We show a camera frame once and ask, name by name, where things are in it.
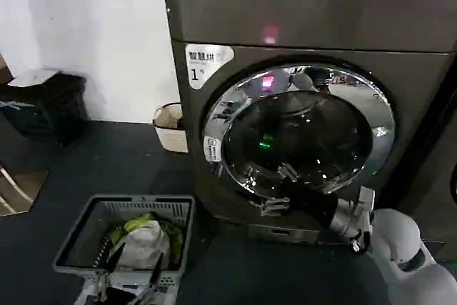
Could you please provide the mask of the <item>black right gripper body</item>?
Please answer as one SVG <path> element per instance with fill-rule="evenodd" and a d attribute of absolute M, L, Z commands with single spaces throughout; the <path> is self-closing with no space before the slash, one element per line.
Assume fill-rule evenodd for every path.
<path fill-rule="evenodd" d="M 283 187 L 289 207 L 301 211 L 318 223 L 331 223 L 338 207 L 337 195 L 312 191 L 300 184 L 287 184 Z"/>

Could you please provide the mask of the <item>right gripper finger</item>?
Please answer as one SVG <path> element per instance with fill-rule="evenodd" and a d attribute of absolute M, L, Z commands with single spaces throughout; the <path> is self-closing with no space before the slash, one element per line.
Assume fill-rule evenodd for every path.
<path fill-rule="evenodd" d="M 277 172 L 281 176 L 281 185 L 285 191 L 296 191 L 299 188 L 300 176 L 290 164 L 282 163 Z"/>
<path fill-rule="evenodd" d="M 290 198 L 264 199 L 260 205 L 261 216 L 283 216 L 287 214 L 290 207 Z"/>

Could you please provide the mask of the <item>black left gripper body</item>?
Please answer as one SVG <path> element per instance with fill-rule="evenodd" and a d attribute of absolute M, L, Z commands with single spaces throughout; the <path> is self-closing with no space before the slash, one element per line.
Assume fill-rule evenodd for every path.
<path fill-rule="evenodd" d="M 104 301 L 104 305 L 127 305 L 135 298 L 136 295 L 134 293 L 109 287 L 106 290 L 106 300 Z"/>

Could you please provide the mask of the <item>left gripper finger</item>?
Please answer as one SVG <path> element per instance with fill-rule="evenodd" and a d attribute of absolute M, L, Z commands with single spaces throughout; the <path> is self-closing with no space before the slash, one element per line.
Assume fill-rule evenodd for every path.
<path fill-rule="evenodd" d="M 109 275 L 115 270 L 119 259 L 121 258 L 124 247 L 125 243 L 121 244 L 119 248 L 106 261 L 105 271 L 100 275 L 99 280 L 97 281 L 97 302 L 105 302 L 105 300 L 108 298 L 106 295 L 106 290 L 109 287 Z"/>
<path fill-rule="evenodd" d="M 134 299 L 135 304 L 148 304 L 151 301 L 153 295 L 156 292 L 156 284 L 161 274 L 163 257 L 164 253 L 161 253 L 156 262 L 156 265 L 154 266 L 154 270 L 149 278 L 148 284 L 146 285 L 145 289 Z"/>

